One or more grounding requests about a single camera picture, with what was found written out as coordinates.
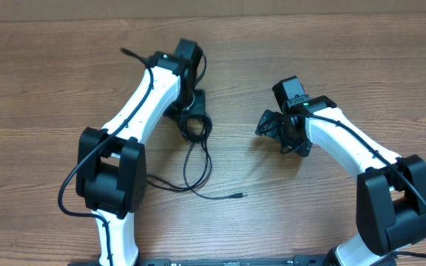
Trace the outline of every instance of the wooden table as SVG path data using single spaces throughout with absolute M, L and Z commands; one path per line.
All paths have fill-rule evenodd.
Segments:
M 63 215 L 56 197 L 78 137 L 126 103 L 143 67 L 119 52 L 173 52 L 180 38 L 208 55 L 200 84 L 214 128 L 208 201 L 149 188 L 136 213 L 143 258 L 226 259 L 326 253 L 356 233 L 355 184 L 327 153 L 279 154 L 254 134 L 271 87 L 298 75 L 361 130 L 426 160 L 426 13 L 0 24 L 0 265 L 66 265 L 99 254 L 94 219 Z M 188 145 L 163 119 L 148 171 L 182 184 Z M 197 149 L 189 172 L 203 167 Z M 68 188 L 69 209 L 87 211 Z M 426 240 L 413 247 L 426 252 Z M 426 265 L 403 258 L 401 265 Z

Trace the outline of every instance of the wire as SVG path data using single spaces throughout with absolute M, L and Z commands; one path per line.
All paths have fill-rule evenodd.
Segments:
M 188 120 L 198 120 L 199 122 L 202 123 L 202 129 L 200 134 L 192 134 L 189 131 L 189 127 L 188 127 Z M 212 163 L 212 158 L 208 152 L 208 147 L 206 145 L 206 142 L 208 140 L 208 136 L 210 135 L 210 133 L 212 132 L 212 128 L 213 128 L 213 123 L 212 123 L 212 119 L 208 116 L 207 113 L 203 114 L 203 115 L 187 115 L 184 114 L 182 115 L 182 117 L 180 118 L 179 122 L 178 122 L 178 128 L 180 130 L 180 133 L 182 134 L 182 137 L 188 141 L 190 144 L 190 148 L 189 151 L 186 154 L 186 158 L 185 158 L 185 162 L 183 164 L 183 180 L 186 184 L 186 187 L 180 187 L 177 185 L 173 185 L 170 182 L 155 176 L 154 174 L 147 174 L 147 177 L 150 177 L 154 180 L 157 180 L 165 185 L 167 185 L 168 187 L 164 187 L 161 185 L 157 185 L 153 182 L 151 182 L 150 180 L 147 180 L 147 182 L 152 185 L 155 188 L 159 188 L 162 190 L 166 190 L 166 191 L 172 191 L 172 192 L 185 192 L 185 191 L 191 191 L 193 192 L 195 195 L 205 199 L 205 200 L 225 200 L 225 199 L 239 199 L 239 198 L 243 198 L 243 197 L 247 197 L 248 194 L 246 193 L 236 193 L 236 194 L 232 194 L 232 195 L 228 195 L 228 196 L 224 196 L 224 197 L 208 197 L 208 196 L 204 196 L 202 194 L 197 193 L 194 189 L 196 188 L 201 188 L 203 185 L 206 184 L 206 182 L 209 180 L 212 171 L 213 171 L 213 163 Z M 193 148 L 195 147 L 195 145 L 200 144 L 203 151 L 205 152 L 205 167 L 203 169 L 203 173 L 201 174 L 200 178 L 197 180 L 197 182 L 195 182 L 195 184 L 190 185 L 187 181 L 186 178 L 186 167 L 190 158 L 190 154 L 192 153 Z
M 397 175 L 397 177 L 399 177 L 399 179 L 404 183 L 405 187 L 410 190 L 412 192 L 412 194 L 423 204 L 423 206 L 426 208 L 426 201 L 423 199 L 422 195 L 415 189 L 415 187 L 413 187 L 413 185 L 407 180 L 407 178 L 404 177 L 404 175 L 397 169 L 396 166 L 394 166 L 392 163 L 390 163 L 389 161 L 387 161 L 377 150 L 374 150 L 373 147 L 371 145 L 369 145 L 368 143 L 366 143 L 366 141 L 359 136 L 353 129 L 350 129 L 349 127 L 347 127 L 346 125 L 344 125 L 343 123 L 341 123 L 340 121 L 336 121 L 327 117 L 322 117 L 319 115 L 313 115 L 313 114 L 309 114 L 309 115 L 305 115 L 305 114 L 294 114 L 294 115 L 288 115 L 289 117 L 305 117 L 305 118 L 315 118 L 318 120 L 324 120 L 327 121 L 329 123 L 333 123 L 337 126 L 340 126 L 341 128 L 343 128 L 344 130 L 346 130 L 348 133 L 350 133 L 351 135 L 353 135 L 353 137 L 355 137 L 365 148 L 367 148 L 369 150 L 369 152 L 375 156 L 376 158 L 378 158 L 381 162 L 383 162 L 387 167 L 389 167 L 394 174 Z M 426 254 L 425 253 L 414 253 L 414 252 L 410 252 L 410 251 L 394 251 L 393 252 L 394 255 L 400 255 L 400 256 L 414 256 L 414 257 L 418 257 L 418 258 L 426 258 Z
M 109 260 L 110 266 L 114 266 L 114 264 L 113 264 L 113 261 L 112 261 L 111 244 L 110 244 L 111 239 L 110 239 L 110 235 L 109 235 L 108 221 L 103 216 L 98 215 L 98 214 L 77 213 L 77 212 L 68 211 L 65 208 L 62 199 L 64 197 L 65 188 L 67 187 L 68 183 L 73 178 L 73 176 L 75 176 L 75 174 L 80 169 L 80 167 L 82 167 L 82 165 L 85 164 L 88 161 L 88 159 L 91 158 L 93 155 L 99 154 L 100 150 L 106 148 L 106 146 L 109 144 L 109 142 L 124 127 L 126 127 L 129 124 L 130 120 L 134 117 L 136 112 L 138 112 L 138 110 L 142 107 L 142 105 L 146 101 L 147 97 L 149 97 L 151 90 L 154 88 L 154 75 L 152 74 L 152 70 L 150 69 L 150 67 L 147 65 L 147 62 L 142 57 L 140 57 L 139 55 L 136 55 L 135 53 L 133 53 L 133 52 L 127 50 L 127 49 L 121 48 L 121 52 L 124 53 L 125 55 L 129 55 L 129 56 L 132 56 L 132 57 L 138 59 L 146 67 L 147 71 L 149 72 L 150 82 L 149 82 L 149 86 L 147 87 L 146 94 L 142 97 L 139 104 L 134 108 L 134 110 L 132 110 L 131 114 L 129 114 L 129 116 L 126 118 L 126 120 L 124 120 L 123 123 L 112 134 L 110 134 L 105 140 L 103 140 L 101 143 L 99 143 L 85 158 L 83 158 L 78 163 L 77 166 L 75 166 L 75 168 L 68 174 L 67 178 L 62 183 L 60 190 L 58 191 L 58 207 L 61 209 L 61 211 L 64 214 L 69 215 L 69 216 L 76 216 L 76 217 L 92 217 L 92 218 L 99 219 L 103 222 L 103 227 L 106 231 L 106 249 L 107 249 L 107 252 L 108 252 L 108 260 Z
M 205 55 L 205 53 L 203 53 L 203 70 L 202 70 L 201 74 L 198 76 L 197 80 L 195 81 L 195 86 L 197 86 L 198 83 L 200 83 L 200 81 L 203 79 L 205 72 L 206 72 L 206 55 Z

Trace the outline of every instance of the cable connector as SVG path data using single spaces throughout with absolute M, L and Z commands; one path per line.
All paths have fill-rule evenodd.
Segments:
M 247 193 L 236 193 L 229 196 L 230 199 L 242 199 L 244 197 L 247 197 Z

